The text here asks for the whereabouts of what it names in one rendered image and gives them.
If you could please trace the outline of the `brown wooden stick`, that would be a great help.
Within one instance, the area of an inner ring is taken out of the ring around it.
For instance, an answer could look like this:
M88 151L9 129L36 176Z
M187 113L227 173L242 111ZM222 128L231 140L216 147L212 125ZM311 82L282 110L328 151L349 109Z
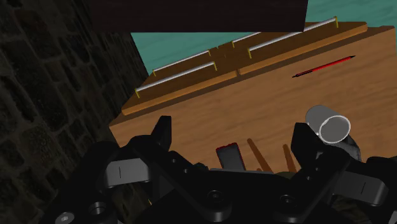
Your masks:
M273 173L272 169L270 168L269 164L267 163L267 161L265 160L265 158L263 157L263 155L261 154L260 150L258 149L258 147L255 145L255 143L253 142L253 140L251 138L247 139L247 143L251 149L251 151L253 152L255 158L257 159L261 170L264 172L271 172Z

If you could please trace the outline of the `dark grey lumpy object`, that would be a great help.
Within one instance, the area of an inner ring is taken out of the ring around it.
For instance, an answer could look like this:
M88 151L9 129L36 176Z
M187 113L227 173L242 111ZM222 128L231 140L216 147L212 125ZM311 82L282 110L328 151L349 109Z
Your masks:
M361 158L361 150L355 140L348 135L345 139L343 139L341 142L339 142L339 146L344 149L352 158L354 158L357 161L362 161Z

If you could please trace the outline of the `grey cup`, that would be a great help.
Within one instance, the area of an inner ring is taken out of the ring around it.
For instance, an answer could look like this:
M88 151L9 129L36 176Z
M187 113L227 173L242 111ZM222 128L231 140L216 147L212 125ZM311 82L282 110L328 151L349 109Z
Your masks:
M305 122L320 140L328 144L341 142L351 131L347 117L323 105L311 107L305 115Z

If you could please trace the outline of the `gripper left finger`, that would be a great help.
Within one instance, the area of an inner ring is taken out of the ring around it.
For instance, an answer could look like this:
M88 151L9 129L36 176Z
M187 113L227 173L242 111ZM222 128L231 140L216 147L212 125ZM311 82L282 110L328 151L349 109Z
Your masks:
M187 220L197 214L199 223L221 223L232 213L232 201L226 191L210 178L212 171L202 171L169 148L172 141L171 117L161 116L150 135L133 137L119 147L111 141L94 143L50 204L40 224L119 224L114 203L103 189L111 185L108 169L123 162L143 163L147 180L153 182L157 200L170 186L180 205L172 220Z

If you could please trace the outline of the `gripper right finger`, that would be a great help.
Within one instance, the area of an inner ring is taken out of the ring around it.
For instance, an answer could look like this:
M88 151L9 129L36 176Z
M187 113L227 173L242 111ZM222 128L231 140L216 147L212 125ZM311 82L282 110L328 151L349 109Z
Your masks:
M296 123L291 151L301 169L281 192L273 219L281 224L354 224L331 206L341 195L358 203L372 224L397 224L397 161L366 162L324 144L306 123Z

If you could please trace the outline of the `red and black pen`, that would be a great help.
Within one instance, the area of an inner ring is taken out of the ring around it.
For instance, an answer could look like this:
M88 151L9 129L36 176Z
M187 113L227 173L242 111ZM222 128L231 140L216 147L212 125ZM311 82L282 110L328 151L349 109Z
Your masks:
M309 74L309 73L312 73L312 72L314 72L314 71L318 71L318 70L324 69L324 68L326 68L326 67L330 67L330 66L333 66L333 65L336 65L336 64L339 64L339 63L342 63L342 62L351 60L351 59L355 58L355 56L356 56L356 55L351 55L351 56L348 56L348 57L344 57L344 58L342 58L342 59L338 59L338 60L336 60L336 61L333 61L333 62L324 64L324 65L321 65L321 66L318 66L318 67L309 69L309 70L307 70L307 71L304 71L304 72L301 72L301 73L297 73L297 74L293 75L292 78L297 78L297 77L299 77L299 76L303 76L303 75L305 75L305 74Z

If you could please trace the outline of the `black phone with red edge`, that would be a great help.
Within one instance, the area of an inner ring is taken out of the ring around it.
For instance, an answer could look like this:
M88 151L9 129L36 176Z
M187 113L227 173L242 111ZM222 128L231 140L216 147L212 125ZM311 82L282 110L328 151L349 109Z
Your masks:
M246 166L242 159L242 155L237 143L231 143L216 148L216 154L223 169L232 169L238 171L246 170Z

